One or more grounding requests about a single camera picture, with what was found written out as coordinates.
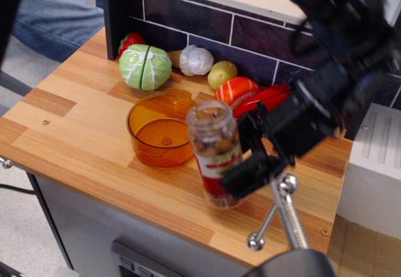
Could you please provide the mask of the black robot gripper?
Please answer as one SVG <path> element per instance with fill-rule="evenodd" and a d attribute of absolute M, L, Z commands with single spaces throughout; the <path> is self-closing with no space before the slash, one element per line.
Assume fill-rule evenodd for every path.
<path fill-rule="evenodd" d="M 236 198 L 244 198 L 270 182 L 282 166 L 294 165 L 325 137 L 333 135 L 331 114 L 336 90 L 332 86 L 299 81 L 291 96 L 274 110 L 261 102 L 237 120 L 242 152 L 253 154 L 228 170 L 219 185 Z"/>

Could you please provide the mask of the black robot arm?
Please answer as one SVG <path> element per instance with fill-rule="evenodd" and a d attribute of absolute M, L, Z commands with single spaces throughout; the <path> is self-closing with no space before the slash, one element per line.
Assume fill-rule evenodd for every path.
<path fill-rule="evenodd" d="M 258 102 L 239 118 L 241 148 L 251 156 L 220 181 L 238 198 L 270 183 L 343 128 L 336 118 L 366 108 L 385 75 L 400 68 L 400 35 L 385 19 L 383 0 L 292 2 L 306 14 L 315 47 L 328 56 L 274 110 Z"/>

